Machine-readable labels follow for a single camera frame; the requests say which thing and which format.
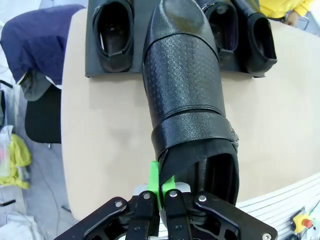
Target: yellow cloth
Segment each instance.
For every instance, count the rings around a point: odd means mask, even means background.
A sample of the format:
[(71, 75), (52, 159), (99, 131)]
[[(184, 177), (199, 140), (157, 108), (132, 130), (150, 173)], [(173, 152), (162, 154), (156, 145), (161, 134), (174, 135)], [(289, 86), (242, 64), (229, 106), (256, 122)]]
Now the yellow cloth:
[(10, 152), (10, 175), (0, 177), (0, 185), (15, 185), (23, 189), (29, 189), (30, 185), (26, 181), (22, 181), (19, 177), (17, 167), (25, 167), (31, 164), (32, 156), (25, 142), (15, 134), (11, 135), (9, 145)]
[(279, 19), (290, 10), (296, 11), (300, 16), (306, 15), (311, 3), (315, 0), (260, 0), (261, 12), (269, 18)]

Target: black leather shoe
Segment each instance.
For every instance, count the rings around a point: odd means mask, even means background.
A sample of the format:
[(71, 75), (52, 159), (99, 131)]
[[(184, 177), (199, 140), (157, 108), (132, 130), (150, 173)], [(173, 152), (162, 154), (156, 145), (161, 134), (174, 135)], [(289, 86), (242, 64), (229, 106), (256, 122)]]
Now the black leather shoe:
[(267, 72), (276, 62), (270, 22), (255, 0), (233, 0), (239, 16), (239, 57), (252, 75)]
[(160, 0), (150, 18), (142, 75), (159, 161), (172, 176), (235, 204), (237, 139), (226, 119), (219, 57), (209, 22), (194, 0)]
[(209, 21), (220, 64), (227, 62), (238, 47), (238, 14), (230, 0), (196, 0)]
[(134, 53), (134, 10), (129, 0), (107, 0), (93, 17), (101, 66), (108, 72), (130, 69)]

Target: chair seat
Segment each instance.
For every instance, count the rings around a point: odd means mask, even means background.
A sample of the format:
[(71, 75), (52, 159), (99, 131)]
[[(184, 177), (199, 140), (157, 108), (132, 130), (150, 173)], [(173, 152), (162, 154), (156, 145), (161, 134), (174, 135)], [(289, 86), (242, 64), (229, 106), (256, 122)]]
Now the chair seat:
[(28, 101), (25, 132), (38, 143), (61, 143), (61, 90), (51, 85), (37, 101)]

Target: person's hand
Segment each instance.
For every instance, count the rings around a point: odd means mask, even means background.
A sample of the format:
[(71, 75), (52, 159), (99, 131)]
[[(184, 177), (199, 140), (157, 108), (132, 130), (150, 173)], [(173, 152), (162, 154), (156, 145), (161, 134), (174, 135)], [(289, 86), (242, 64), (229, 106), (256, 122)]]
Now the person's hand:
[(285, 24), (295, 27), (298, 23), (300, 15), (296, 11), (290, 12), (286, 20), (284, 21)]

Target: beige tabletop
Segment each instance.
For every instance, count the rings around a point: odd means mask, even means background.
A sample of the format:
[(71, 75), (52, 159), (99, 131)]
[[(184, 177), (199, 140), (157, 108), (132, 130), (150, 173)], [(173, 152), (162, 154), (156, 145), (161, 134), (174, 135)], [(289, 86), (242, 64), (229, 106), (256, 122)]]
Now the beige tabletop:
[[(85, 77), (87, 10), (72, 18), (61, 100), (64, 174), (78, 220), (115, 196), (129, 200), (155, 159), (141, 74)], [(239, 135), (238, 201), (320, 172), (320, 38), (271, 22), (278, 63), (265, 78), (221, 73)]]

